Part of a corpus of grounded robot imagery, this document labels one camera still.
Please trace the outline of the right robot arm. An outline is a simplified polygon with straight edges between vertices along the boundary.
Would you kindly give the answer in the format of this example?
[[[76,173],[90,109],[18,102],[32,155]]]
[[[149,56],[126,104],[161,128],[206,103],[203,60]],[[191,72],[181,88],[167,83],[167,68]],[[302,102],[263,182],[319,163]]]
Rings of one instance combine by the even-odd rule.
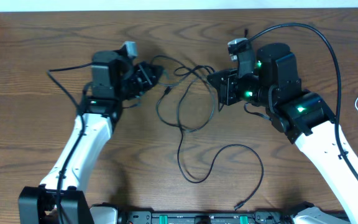
[[[246,45],[231,54],[238,67],[208,75],[218,101],[246,101],[265,107],[272,126],[314,164],[339,200],[351,223],[358,223],[358,157],[335,115],[317,93],[304,90],[296,57],[287,44],[275,43],[254,52]]]

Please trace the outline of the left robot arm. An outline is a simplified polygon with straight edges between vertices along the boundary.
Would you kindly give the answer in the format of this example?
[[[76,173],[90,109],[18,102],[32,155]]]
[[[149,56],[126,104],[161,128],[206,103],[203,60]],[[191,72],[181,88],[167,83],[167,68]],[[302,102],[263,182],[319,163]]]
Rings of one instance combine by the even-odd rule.
[[[85,199],[91,173],[104,145],[113,136],[123,101],[153,88],[164,68],[134,64],[137,54],[120,49],[100,51],[88,63],[92,81],[74,101],[75,124],[57,162],[37,187],[24,187],[19,198],[21,223],[120,223],[118,209],[102,203],[89,207]]]

